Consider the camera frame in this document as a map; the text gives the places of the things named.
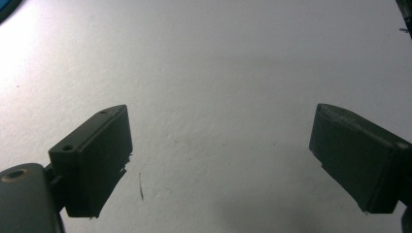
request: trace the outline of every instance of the gray surface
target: gray surface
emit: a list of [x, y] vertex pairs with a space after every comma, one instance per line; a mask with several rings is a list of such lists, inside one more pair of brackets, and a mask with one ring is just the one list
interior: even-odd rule
[[412, 141], [400, 27], [395, 0], [27, 0], [0, 25], [0, 169], [127, 104], [128, 172], [68, 232], [400, 232], [308, 150], [319, 102]]

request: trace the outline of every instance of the white table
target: white table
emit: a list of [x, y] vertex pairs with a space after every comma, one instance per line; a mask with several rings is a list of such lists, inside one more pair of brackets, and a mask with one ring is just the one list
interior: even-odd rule
[[395, 0], [25, 1], [0, 25], [0, 170], [126, 104], [128, 172], [67, 232], [400, 232], [402, 204], [362, 213], [308, 144], [320, 102], [412, 141], [404, 27]]

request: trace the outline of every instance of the white surface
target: white surface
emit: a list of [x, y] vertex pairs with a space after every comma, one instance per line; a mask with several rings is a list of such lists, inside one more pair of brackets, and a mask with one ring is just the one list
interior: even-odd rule
[[395, 0], [26, 0], [0, 25], [0, 169], [127, 104], [128, 172], [67, 232], [400, 232], [308, 149], [319, 102], [412, 141], [400, 27]]

